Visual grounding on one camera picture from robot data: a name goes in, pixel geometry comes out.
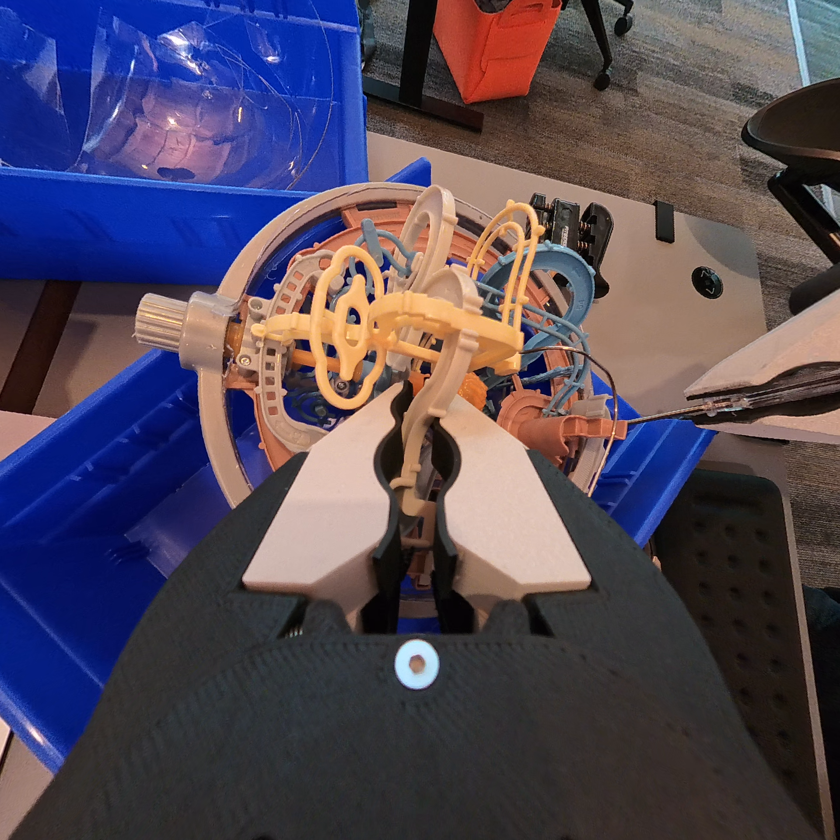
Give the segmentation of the clear plastic dome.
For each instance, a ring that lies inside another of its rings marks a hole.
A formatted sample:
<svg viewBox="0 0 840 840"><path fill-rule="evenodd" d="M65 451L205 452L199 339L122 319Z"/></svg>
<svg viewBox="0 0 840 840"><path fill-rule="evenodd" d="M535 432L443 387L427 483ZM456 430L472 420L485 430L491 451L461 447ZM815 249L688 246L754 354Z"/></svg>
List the clear plastic dome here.
<svg viewBox="0 0 840 840"><path fill-rule="evenodd" d="M71 136L56 40L2 7L2 166L165 182L301 188L333 110L328 33L208 13L147 34L101 9Z"/></svg>

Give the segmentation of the black perforated mat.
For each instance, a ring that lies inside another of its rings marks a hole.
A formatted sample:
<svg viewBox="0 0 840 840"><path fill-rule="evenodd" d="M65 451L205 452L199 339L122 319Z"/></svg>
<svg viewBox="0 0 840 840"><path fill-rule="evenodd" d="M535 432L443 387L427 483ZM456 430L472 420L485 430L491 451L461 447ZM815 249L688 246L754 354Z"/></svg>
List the black perforated mat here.
<svg viewBox="0 0 840 840"><path fill-rule="evenodd" d="M779 488L696 469L654 541L753 740L807 819L834 837L812 651Z"/></svg>

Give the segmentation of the black office chair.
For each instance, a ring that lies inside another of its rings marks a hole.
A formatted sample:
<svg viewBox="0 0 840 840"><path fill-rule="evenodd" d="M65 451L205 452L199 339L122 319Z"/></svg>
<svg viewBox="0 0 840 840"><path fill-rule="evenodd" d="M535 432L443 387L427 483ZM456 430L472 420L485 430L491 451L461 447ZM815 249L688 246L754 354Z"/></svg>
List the black office chair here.
<svg viewBox="0 0 840 840"><path fill-rule="evenodd" d="M631 15L634 1L616 1L616 3L623 7L623 15L614 24L614 34L617 37L623 37L634 24L634 18ZM613 53L608 42L601 2L583 0L581 5L603 57L603 67L595 77L593 85L596 90L604 91L609 88L612 80Z"/></svg>

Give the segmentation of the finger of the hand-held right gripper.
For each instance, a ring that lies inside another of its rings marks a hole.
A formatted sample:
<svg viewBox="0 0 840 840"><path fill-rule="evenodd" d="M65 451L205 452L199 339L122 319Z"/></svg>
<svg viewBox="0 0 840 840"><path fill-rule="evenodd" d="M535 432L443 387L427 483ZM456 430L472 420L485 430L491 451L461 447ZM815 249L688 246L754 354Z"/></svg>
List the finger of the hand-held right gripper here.
<svg viewBox="0 0 840 840"><path fill-rule="evenodd" d="M696 396L700 404L719 395ZM714 431L750 436L811 443L837 445L839 443L839 399L838 408L829 413L813 416L767 416L750 423L735 423L734 416L726 423L701 425Z"/></svg>
<svg viewBox="0 0 840 840"><path fill-rule="evenodd" d="M685 389L725 395L808 364L839 362L839 308L807 308L722 360Z"/></svg>

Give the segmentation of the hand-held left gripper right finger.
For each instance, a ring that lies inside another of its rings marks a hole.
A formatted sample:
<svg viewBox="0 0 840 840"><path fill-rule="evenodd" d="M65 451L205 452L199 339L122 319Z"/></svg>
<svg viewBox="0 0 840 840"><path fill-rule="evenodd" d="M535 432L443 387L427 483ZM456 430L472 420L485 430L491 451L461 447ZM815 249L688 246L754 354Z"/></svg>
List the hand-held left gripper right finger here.
<svg viewBox="0 0 840 840"><path fill-rule="evenodd" d="M466 401L433 424L432 582L444 632L470 632L499 600L591 585L532 452Z"/></svg>

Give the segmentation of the clear handled screwdriver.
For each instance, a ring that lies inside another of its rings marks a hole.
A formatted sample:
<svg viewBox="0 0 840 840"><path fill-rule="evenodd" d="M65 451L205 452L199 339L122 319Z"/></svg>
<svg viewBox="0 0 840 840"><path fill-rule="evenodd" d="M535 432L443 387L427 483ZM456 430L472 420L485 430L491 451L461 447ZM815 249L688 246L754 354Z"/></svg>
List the clear handled screwdriver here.
<svg viewBox="0 0 840 840"><path fill-rule="evenodd" d="M762 417L806 417L829 413L838 408L839 375L810 376L771 384L758 391L718 395L709 401L675 411L641 416L627 420L630 425L665 419L689 419L696 425L712 425L731 421L750 423Z"/></svg>

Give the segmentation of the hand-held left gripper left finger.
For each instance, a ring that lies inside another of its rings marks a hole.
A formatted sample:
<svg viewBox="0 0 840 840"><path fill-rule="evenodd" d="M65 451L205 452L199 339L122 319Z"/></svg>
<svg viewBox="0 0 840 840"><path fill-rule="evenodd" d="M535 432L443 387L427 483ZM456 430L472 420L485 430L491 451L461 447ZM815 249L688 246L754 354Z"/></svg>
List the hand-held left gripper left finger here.
<svg viewBox="0 0 840 840"><path fill-rule="evenodd" d="M406 572L391 480L403 467L408 382L389 387L307 452L244 573L246 589L360 611L367 633L396 632Z"/></svg>

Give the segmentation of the blue plastic bin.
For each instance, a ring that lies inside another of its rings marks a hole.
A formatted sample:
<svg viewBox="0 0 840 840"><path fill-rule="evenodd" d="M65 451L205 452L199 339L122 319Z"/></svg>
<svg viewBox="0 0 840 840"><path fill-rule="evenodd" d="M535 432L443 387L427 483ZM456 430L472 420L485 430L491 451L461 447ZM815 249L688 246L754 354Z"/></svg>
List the blue plastic bin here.
<svg viewBox="0 0 840 840"><path fill-rule="evenodd" d="M368 177L359 25L353 2L2 2L58 46L71 136L83 137L81 103L99 12L147 34L208 13L322 21L332 50L328 132L302 187L286 190L2 166L2 278L216 284L271 218L311 193Z"/></svg>
<svg viewBox="0 0 840 840"><path fill-rule="evenodd" d="M607 295L584 323L620 416L675 405L707 363L722 299L692 272L714 259L702 220L607 196ZM2 462L2 717L54 773L165 577L227 514L198 420L196 375L152 350Z"/></svg>

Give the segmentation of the colourful plastic maze ball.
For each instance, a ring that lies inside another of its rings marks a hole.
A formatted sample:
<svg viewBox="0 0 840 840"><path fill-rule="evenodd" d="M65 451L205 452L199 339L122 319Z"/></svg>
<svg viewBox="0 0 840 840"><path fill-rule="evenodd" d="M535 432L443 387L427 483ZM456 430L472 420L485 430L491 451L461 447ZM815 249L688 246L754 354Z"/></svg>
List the colourful plastic maze ball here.
<svg viewBox="0 0 840 840"><path fill-rule="evenodd" d="M432 427L453 401L532 452L585 565L571 528L600 517L590 496L626 425L587 391L579 315L594 270L542 234L528 203L488 216L437 185L334 188L268 222L214 294L146 296L136 337L196 373L206 451L232 507L254 489L228 415L235 391L254 401L269 464L289 464L292 483L312 446L408 382L402 470L391 480L406 572L432 579L442 484ZM582 591L519 602L593 591L586 569Z"/></svg>

